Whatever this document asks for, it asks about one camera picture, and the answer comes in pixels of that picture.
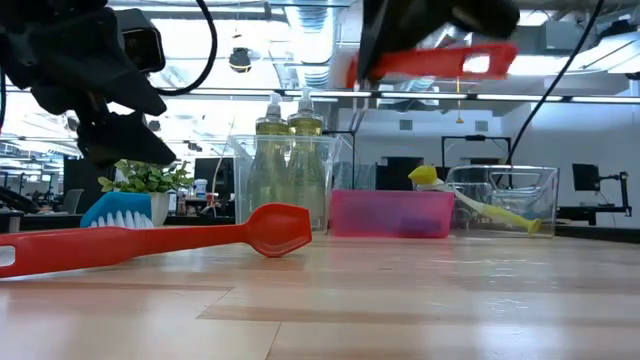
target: yellow handle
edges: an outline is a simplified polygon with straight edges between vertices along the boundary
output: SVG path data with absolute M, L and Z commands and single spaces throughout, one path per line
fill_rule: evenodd
M 516 215 L 510 211 L 507 211 L 501 207 L 485 204 L 483 209 L 483 215 L 488 216 L 494 220 L 518 226 L 527 229 L 529 235 L 534 235 L 540 229 L 542 221 L 540 219 L 527 220 L 520 215 Z

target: yellow brush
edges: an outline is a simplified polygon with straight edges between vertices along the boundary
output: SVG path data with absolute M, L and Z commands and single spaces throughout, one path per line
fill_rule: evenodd
M 409 174 L 409 179 L 411 179 L 414 184 L 419 185 L 423 190 L 453 192 L 458 199 L 467 204 L 473 210 L 477 211 L 482 216 L 486 216 L 503 224 L 527 229 L 529 235 L 534 235 L 540 229 L 540 224 L 542 223 L 540 219 L 527 220 L 522 216 L 514 214 L 501 207 L 484 204 L 463 195 L 455 188 L 445 184 L 442 180 L 438 179 L 436 169 L 433 166 L 419 166 L 417 169 L 413 170 L 411 174 Z

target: pink container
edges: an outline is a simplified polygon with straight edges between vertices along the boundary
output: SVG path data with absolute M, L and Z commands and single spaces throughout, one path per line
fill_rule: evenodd
M 446 238 L 453 193 L 333 190 L 331 233 L 347 237 Z

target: table surface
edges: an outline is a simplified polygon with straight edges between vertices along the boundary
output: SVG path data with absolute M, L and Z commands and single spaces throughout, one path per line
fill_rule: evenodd
M 0 282 L 3 360 L 632 359 L 640 247 L 327 239 Z

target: white pot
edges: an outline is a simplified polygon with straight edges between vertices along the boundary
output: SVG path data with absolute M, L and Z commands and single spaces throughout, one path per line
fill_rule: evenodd
M 151 221 L 153 226 L 160 227 L 169 214 L 169 194 L 151 193 Z

